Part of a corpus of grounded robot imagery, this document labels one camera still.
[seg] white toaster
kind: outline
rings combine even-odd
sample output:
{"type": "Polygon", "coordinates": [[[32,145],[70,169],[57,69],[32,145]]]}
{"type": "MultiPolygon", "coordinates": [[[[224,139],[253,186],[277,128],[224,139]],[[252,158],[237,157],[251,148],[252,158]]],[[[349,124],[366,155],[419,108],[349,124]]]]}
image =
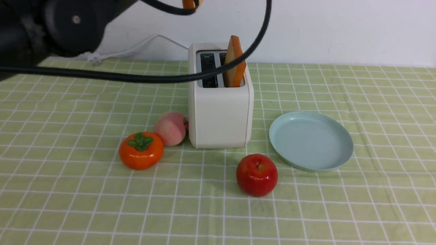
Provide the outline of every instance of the white toaster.
{"type": "MultiPolygon", "coordinates": [[[[189,73],[223,64],[228,43],[194,43],[189,47],[189,73]]],[[[189,139],[197,149],[245,147],[251,138],[254,89],[248,67],[241,87],[226,88],[222,74],[190,82],[189,139]]]]}

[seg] plate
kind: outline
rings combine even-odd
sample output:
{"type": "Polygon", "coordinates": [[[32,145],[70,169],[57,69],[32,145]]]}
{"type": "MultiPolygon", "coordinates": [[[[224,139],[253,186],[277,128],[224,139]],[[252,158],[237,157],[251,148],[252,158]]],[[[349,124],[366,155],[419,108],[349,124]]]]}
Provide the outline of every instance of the plate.
{"type": "Polygon", "coordinates": [[[354,151],[353,139],[341,124],[309,111],[279,116],[271,124],[269,139],[284,161],[309,172],[339,168],[354,151]]]}

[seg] persimmon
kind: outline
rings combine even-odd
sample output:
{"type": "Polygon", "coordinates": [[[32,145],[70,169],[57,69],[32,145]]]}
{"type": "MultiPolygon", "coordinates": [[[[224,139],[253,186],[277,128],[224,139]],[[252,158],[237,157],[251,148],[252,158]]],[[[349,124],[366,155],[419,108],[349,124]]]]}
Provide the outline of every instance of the persimmon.
{"type": "Polygon", "coordinates": [[[119,146],[119,157],[133,170],[145,170],[160,161],[164,154],[161,137],[152,132],[132,134],[119,146]]]}

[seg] fake fruit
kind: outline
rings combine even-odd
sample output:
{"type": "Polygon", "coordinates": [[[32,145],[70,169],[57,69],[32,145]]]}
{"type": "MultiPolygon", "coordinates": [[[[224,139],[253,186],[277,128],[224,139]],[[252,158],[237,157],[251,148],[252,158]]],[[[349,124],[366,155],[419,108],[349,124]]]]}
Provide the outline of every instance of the fake fruit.
{"type": "Polygon", "coordinates": [[[266,196],[274,190],[277,181],[276,165],[262,154],[245,156],[236,168],[236,182],[239,188],[250,196],[266,196]]]}
{"type": "Polygon", "coordinates": [[[188,121],[180,112],[166,112],[154,125],[153,132],[159,135],[165,146],[180,144],[186,136],[188,121]]]}
{"type": "Polygon", "coordinates": [[[119,146],[119,157],[124,165],[133,170],[147,169],[160,161],[164,143],[152,132],[132,134],[119,146]]]}

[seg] apple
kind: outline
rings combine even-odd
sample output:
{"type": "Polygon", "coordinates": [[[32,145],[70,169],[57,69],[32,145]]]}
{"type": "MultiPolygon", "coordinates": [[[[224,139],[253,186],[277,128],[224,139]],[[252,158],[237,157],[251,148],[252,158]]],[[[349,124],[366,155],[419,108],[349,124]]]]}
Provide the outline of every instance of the apple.
{"type": "Polygon", "coordinates": [[[239,188],[253,197],[263,197],[273,191],[278,178],[276,165],[262,154],[245,156],[236,168],[236,182],[239,188]]]}

